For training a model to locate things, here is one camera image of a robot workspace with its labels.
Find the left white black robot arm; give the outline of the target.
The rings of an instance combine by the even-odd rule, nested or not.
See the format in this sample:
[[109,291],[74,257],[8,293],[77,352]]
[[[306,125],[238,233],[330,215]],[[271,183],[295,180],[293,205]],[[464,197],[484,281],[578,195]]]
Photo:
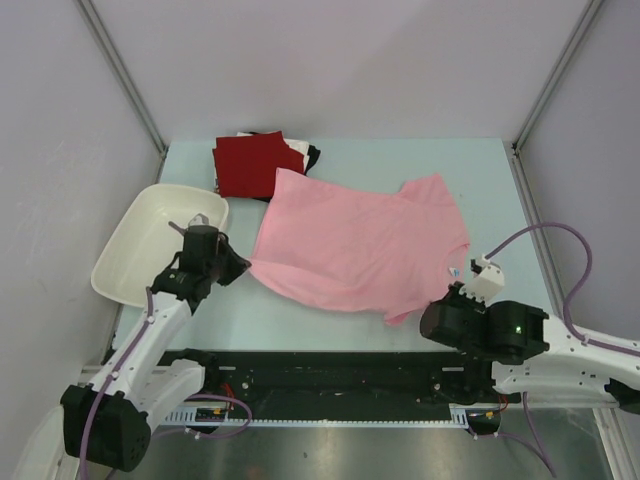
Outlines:
[[220,374],[195,360],[153,372],[213,285],[230,285],[251,265],[214,226],[192,225],[181,234],[181,250],[146,288],[146,305],[124,344],[86,385],[71,385],[61,397],[65,451],[78,459],[82,479],[90,463],[134,470],[169,413],[194,395],[207,400],[220,390]]

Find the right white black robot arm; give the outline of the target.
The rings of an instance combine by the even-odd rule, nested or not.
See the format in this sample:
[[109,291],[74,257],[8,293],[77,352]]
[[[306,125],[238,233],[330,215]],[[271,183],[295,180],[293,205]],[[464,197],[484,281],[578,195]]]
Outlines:
[[486,305],[456,282],[425,309],[420,334],[474,361],[488,362],[463,373],[461,388],[473,401],[495,391],[526,394],[553,405],[615,405],[639,413],[639,345],[585,332],[579,339],[544,310],[504,300]]

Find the pink t shirt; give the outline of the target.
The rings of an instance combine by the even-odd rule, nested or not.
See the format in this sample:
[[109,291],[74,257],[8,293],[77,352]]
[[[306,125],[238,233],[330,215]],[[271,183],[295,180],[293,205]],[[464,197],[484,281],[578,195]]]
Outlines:
[[399,325],[447,293],[470,244],[438,174],[373,193],[280,169],[250,272],[305,306],[376,312]]

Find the white plastic bin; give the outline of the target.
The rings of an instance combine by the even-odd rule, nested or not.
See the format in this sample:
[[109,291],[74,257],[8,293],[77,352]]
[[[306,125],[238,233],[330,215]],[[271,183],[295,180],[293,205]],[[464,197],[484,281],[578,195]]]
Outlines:
[[111,235],[91,273],[91,286],[117,303],[141,308],[145,289],[181,250],[180,231],[206,219],[226,229],[229,204],[211,191],[155,184],[137,195]]

